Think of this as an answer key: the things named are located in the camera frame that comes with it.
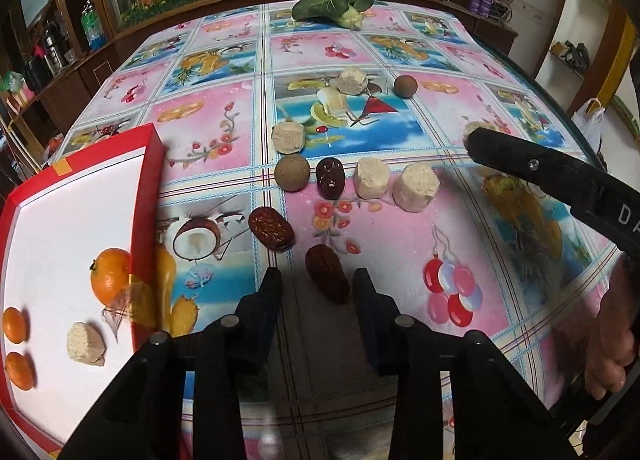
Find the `person's right hand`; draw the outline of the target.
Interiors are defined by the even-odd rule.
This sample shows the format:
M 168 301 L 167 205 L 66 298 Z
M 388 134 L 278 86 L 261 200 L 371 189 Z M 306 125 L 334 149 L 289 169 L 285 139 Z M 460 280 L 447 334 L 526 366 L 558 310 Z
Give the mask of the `person's right hand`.
M 585 386 L 594 399 L 619 392 L 626 382 L 625 368 L 637 356 L 639 344 L 631 331 L 639 313 L 636 279 L 634 263 L 622 254 L 588 332 Z

